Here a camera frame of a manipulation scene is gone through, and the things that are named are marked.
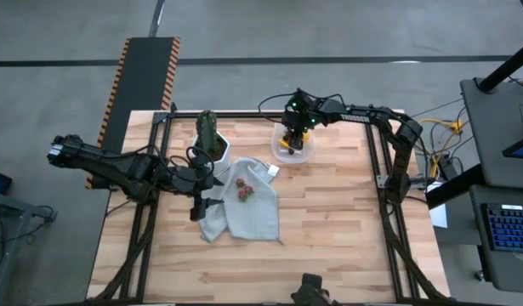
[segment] white pot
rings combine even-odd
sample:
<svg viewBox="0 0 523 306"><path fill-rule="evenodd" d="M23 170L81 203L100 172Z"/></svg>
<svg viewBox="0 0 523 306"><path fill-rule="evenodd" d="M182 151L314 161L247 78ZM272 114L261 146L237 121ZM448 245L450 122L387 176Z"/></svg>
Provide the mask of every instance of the white pot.
<svg viewBox="0 0 523 306"><path fill-rule="evenodd" d="M219 176L229 165L230 165L230 144L227 139L225 139L224 135L220 134L219 132L218 136L225 142L225 152L221 156L221 158L217 161L213 161L213 176L217 177ZM193 139L192 146L195 146L196 140L198 139L198 136L195 136Z"/></svg>

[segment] black and orange hazard stripe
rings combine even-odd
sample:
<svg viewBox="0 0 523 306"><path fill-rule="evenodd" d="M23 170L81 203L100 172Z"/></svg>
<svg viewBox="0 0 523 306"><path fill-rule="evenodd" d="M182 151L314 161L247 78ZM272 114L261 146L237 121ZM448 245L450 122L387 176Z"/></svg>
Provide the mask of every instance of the black and orange hazard stripe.
<svg viewBox="0 0 523 306"><path fill-rule="evenodd" d="M111 87L97 146L119 152L133 110L169 110L178 64L179 39L130 38L125 42ZM86 188L107 188L101 178L89 176Z"/></svg>
<svg viewBox="0 0 523 306"><path fill-rule="evenodd" d="M178 64L179 38L174 38L173 46L170 50L170 59L168 60L167 78L165 79L165 88L162 93L161 109L170 110L170 103L173 96L174 76L176 75L176 65Z"/></svg>
<svg viewBox="0 0 523 306"><path fill-rule="evenodd" d="M108 120L110 119L111 107L114 105L114 100L116 99L117 94L117 84L119 84L119 78L122 76L123 65L125 64L125 58L127 56L128 45L131 40L128 38L125 41L125 47L123 47L122 56L119 58L117 63L117 72L116 77L114 77L114 83L111 86L110 98L108 99L108 104L106 104L105 116L102 119L102 124L100 125L99 137L97 138L97 147L102 148L102 140L105 138L106 128L108 127ZM85 183L85 188L93 188L93 175L89 174L87 182Z"/></svg>

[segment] clear plastic container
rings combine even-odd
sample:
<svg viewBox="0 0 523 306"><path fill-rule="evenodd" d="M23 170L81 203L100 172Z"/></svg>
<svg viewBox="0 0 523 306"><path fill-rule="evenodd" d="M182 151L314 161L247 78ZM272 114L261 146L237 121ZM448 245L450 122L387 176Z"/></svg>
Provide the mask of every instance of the clear plastic container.
<svg viewBox="0 0 523 306"><path fill-rule="evenodd" d="M303 163L307 162L312 154L314 154L314 135L312 131L309 131L310 137L303 145L302 150L295 150L292 155L289 154L289 150L280 144L281 139L286 133L286 127L280 123L275 123L275 129L270 140L270 149L272 154L280 161L285 163Z"/></svg>

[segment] concrete floor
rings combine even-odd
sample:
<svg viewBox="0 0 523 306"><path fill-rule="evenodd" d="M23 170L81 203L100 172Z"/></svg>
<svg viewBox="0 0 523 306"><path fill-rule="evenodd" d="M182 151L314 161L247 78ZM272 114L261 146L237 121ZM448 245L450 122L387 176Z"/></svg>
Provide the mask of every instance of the concrete floor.
<svg viewBox="0 0 523 306"><path fill-rule="evenodd" d="M147 35L155 4L0 0L0 60L116 59L126 37ZM181 37L180 58L512 54L523 45L523 8L518 0L167 1L158 36ZM264 97L301 87L415 114L457 99L460 80L499 64L179 66L173 98L184 110L237 102L252 109ZM45 155L57 134L94 143L115 69L0 68L0 172L14 178L14 197L59 211L57 222L23 248L10 304L85 297L108 192L85 190L84 173L51 167ZM515 76L523 77L523 68ZM462 107L425 116L451 120ZM474 166L474 142L457 156ZM480 268L473 247L440 247L455 298L523 305L523 294L472 279Z"/></svg>

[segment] small brown food item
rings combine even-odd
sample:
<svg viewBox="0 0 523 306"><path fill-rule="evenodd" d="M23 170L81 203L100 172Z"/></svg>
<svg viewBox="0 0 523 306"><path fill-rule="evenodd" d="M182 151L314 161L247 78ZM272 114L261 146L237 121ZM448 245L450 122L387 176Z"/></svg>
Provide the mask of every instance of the small brown food item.
<svg viewBox="0 0 523 306"><path fill-rule="evenodd" d="M253 193L253 187L250 185L246 185L246 187L244 187L244 191L246 191L247 195L251 195Z"/></svg>
<svg viewBox="0 0 523 306"><path fill-rule="evenodd" d="M246 191L244 191L244 190L238 191L238 198L240 199L240 201L246 201L246 199L247 199Z"/></svg>
<svg viewBox="0 0 523 306"><path fill-rule="evenodd" d="M244 187L244 185L245 185L244 179L242 179L242 178L236 179L236 187L241 188L241 187Z"/></svg>

